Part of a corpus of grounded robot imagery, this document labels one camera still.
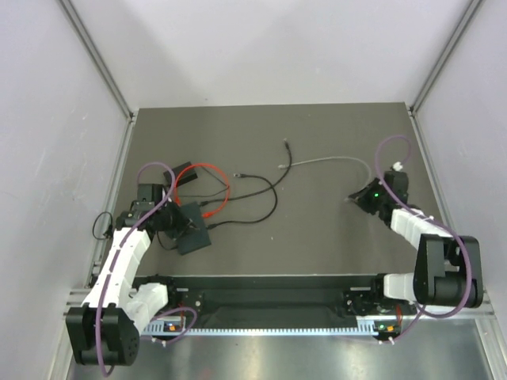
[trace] red cable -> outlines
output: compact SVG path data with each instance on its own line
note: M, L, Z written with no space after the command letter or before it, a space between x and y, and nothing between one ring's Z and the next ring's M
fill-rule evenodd
M229 179L227 178L227 176L225 175L225 173L222 170L220 170L219 168L217 168L216 166L214 166L212 164L200 163L200 164L193 164L193 165L190 165L190 166L187 166L186 168L184 168L181 171L181 173L177 176L176 182L174 184L174 190L173 190L174 202L181 205L181 201L177 196L177 182L180 180L181 176L183 176L183 174L185 174L190 169L198 168L201 166L215 170L218 174L220 174L220 176L222 176L223 180L225 181L225 185L227 186L227 191L225 193L225 199L223 200L222 204L220 204L220 206L213 211L207 211L207 212L203 213L203 218L209 218L210 216L213 216L214 214L216 214L217 212L219 212L220 210L222 210L225 207L227 201L229 200L229 195L231 194L231 186L229 185Z

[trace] black cable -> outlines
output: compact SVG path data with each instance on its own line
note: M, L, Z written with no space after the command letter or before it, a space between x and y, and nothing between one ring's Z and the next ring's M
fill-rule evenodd
M219 176L215 175L211 170L209 170L205 166L200 166L200 167L202 168L202 170L204 170L206 173L208 173L210 176L212 176L218 182L220 182L223 186L225 186L225 188L223 188L222 190L219 190L217 192L214 192L213 194L209 194L208 196L190 195L190 196L179 196L180 198L209 198L210 196L217 196L218 194L226 192L229 189L229 186L227 186L226 183L223 182L223 180L221 180Z
M95 227L97 226L98 219L100 219L102 215L109 215L110 222L109 222L108 229L102 234L102 237L98 237L95 234ZM102 211L95 218L95 221L93 222L93 225L92 225L92 235L93 235L93 237L96 238L97 240L108 240L108 239L112 238L112 222L113 221L114 221L114 218L113 218L112 214L109 211Z
M252 174L235 174L234 176L237 178L258 178L259 180L263 180L264 182L266 182L269 185L268 190L273 190L273 194L275 196L275 204L273 204L273 208L271 209L271 211L260 219L257 219L257 220L224 220L223 222L210 224L208 226L208 230L213 230L214 228L216 228L218 226L222 226L223 224L231 224L231 223L234 223L234 224L255 224L255 223L263 222L267 218L269 218L273 214L273 212L275 212L276 207L278 206L278 195L276 194L275 185L272 184L271 182L269 182L269 180L267 178L264 178L262 176L254 176Z
M288 166L287 166L286 170L284 171L284 173L281 175L281 177L278 178L278 180L273 184L273 188L275 188L281 181L284 180L284 178L288 175L288 172L289 172L289 170L292 167L292 152L291 152L291 147L288 145L288 141L287 140L284 140L284 145L285 145L285 149L287 149L287 153L288 153ZM245 194L244 196L234 196L232 198L229 198L228 201L230 202L232 200L243 200L245 198L250 198L251 196L258 196L259 194L263 194L265 192L268 192L269 190L271 190L271 186L269 188L265 188L263 190L259 190L258 192L251 192L250 194ZM205 200L203 202L200 202L199 206L203 207L203 206L206 206L206 205L208 205L210 203L215 203L215 202L223 202L223 199Z
M158 234L158 231L156 234L157 234L158 243L160 244L162 249L164 249L165 251L174 251L175 249L177 249L177 245L175 245L174 247L171 247L171 248L167 248L165 245L162 244L162 240L160 239L160 235Z

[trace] white wall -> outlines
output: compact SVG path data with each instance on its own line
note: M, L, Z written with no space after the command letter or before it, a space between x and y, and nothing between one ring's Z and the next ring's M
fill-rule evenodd
M419 113L461 234L482 245L487 289L507 336L507 2L478 12Z
M56 1L0 5L0 378L38 379L126 121Z
M468 0L74 0L132 108L411 103Z

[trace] dark gray floor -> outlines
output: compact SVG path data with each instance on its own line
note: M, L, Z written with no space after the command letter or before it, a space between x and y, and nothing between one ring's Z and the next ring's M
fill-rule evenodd
M128 153L116 214L135 198L135 176L152 161L180 165L210 162L231 176L235 195L264 188L257 180L232 173L258 173L275 181L288 161L282 140L291 144L295 162L349 155L373 166L377 144L404 134L413 142L406 165L410 202L438 217L413 129L404 104L312 104L217 108L142 109ZM383 156L384 168L406 153L394 142ZM212 246L187 256L162 250L156 241L138 274L268 275L408 272L415 251L377 218L343 199L364 183L363 167L329 161L293 168L278 188L276 213L261 224L226 225L211 231ZM149 169L143 181L163 180ZM202 173L180 193L213 193L219 184ZM273 205L273 194L229 203L208 222L256 219Z

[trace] metal floor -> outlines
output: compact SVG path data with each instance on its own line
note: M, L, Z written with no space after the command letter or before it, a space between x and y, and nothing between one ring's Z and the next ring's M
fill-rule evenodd
M480 342L472 320L420 321L394 346L341 336L189 336L167 348L143 342L134 364L110 378L492 379ZM74 365L71 373L73 380L102 378L98 367Z

